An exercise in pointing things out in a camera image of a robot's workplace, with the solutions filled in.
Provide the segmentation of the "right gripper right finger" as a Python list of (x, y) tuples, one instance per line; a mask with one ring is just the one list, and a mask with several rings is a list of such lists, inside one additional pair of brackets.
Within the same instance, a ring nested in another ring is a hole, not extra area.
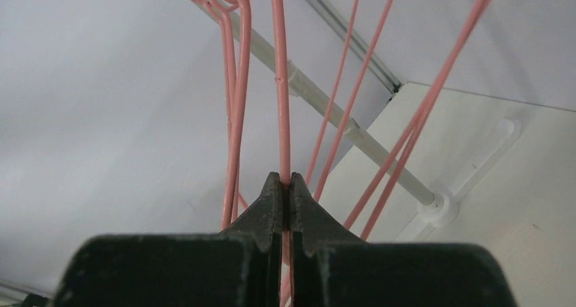
[(491, 253), (469, 243), (369, 243), (289, 185), (293, 306), (515, 306)]

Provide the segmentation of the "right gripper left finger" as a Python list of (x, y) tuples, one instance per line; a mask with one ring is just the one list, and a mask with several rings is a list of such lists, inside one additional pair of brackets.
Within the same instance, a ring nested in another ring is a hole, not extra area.
[(218, 233), (104, 234), (71, 259), (51, 306), (278, 306), (283, 186)]

